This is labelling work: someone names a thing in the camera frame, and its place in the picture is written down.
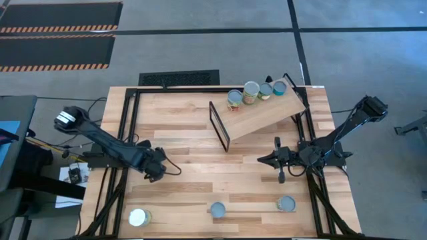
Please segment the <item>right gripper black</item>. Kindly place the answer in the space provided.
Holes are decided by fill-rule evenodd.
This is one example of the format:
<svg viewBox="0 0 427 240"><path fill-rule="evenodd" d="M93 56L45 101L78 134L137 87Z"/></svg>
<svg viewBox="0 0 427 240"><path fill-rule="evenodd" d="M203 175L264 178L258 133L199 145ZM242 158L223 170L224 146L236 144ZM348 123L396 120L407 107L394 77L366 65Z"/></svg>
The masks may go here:
<svg viewBox="0 0 427 240"><path fill-rule="evenodd" d="M286 176L284 173L284 167L289 166L289 162L294 159L294 154L289 147L282 147L281 140L279 137L274 138L274 153L266 155L264 157L257 158L260 163L269 165L274 169L278 169L278 182L284 183Z"/></svg>

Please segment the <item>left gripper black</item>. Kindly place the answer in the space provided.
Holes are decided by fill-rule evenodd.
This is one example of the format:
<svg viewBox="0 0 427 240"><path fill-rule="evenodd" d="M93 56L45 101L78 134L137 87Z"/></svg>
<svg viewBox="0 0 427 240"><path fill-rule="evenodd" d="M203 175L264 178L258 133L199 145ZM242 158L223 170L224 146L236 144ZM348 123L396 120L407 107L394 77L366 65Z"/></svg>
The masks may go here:
<svg viewBox="0 0 427 240"><path fill-rule="evenodd" d="M148 179L150 183L163 178L166 170L163 161L165 161L165 151L161 147L144 151L140 169L147 173L145 179Z"/></svg>

